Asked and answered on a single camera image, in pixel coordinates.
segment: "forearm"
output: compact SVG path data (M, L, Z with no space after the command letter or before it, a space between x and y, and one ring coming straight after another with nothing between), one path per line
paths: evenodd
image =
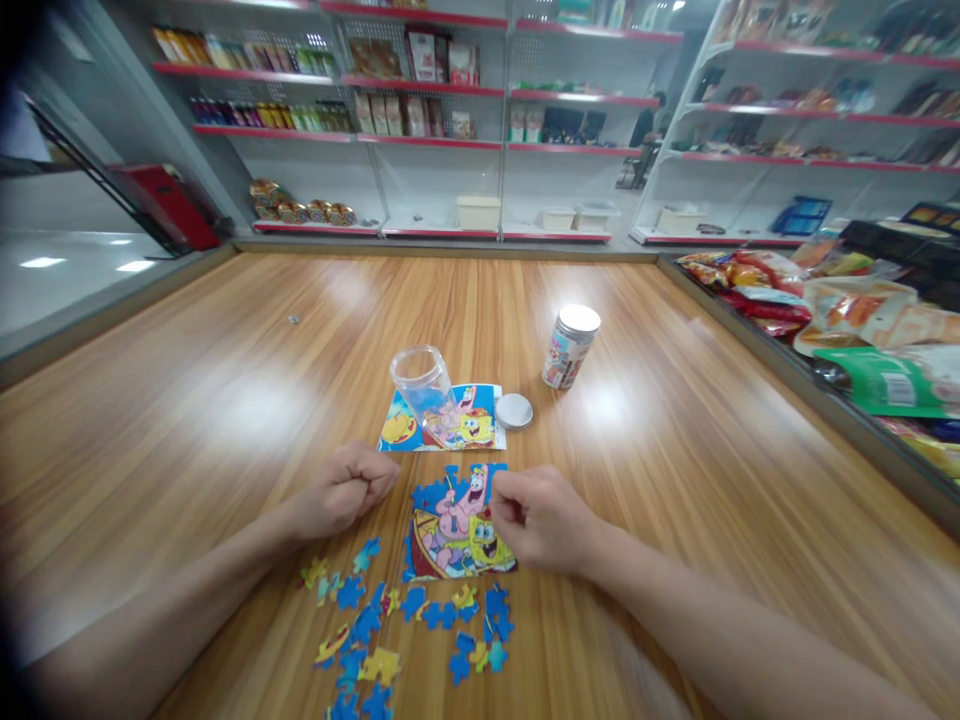
M109 613L28 672L64 717L145 718L279 560L300 542L289 504Z
M604 526L587 579L616 598L729 717L933 718L786 618Z

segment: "ceiling light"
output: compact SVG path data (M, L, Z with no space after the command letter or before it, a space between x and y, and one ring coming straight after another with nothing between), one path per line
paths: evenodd
M62 263L64 260L66 258L34 258L33 260L27 260L25 263L20 263L20 267L50 267Z
M127 263L126 265L121 265L117 268L119 272L140 272L141 270L146 270L148 267L153 267L156 265L153 260L134 260L132 263Z

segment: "fist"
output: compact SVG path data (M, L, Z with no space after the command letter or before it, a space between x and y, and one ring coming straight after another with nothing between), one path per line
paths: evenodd
M297 536L306 542L346 530L386 497L399 475L399 465L360 441L338 448L287 501Z
M490 512L523 565L579 573L599 550L604 522L552 465L494 475Z

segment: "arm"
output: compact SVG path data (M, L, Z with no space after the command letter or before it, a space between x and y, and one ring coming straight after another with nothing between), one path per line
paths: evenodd
M361 444L340 448L306 490L40 658L30 680L61 717L147 717L270 568L347 528L399 472Z
M553 467L494 476L497 532L521 563L613 596L737 718L934 718L798 625L597 518Z

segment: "green snack bag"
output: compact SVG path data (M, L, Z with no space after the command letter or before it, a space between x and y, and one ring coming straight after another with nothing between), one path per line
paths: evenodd
M816 372L871 415L960 418L960 345L817 349Z

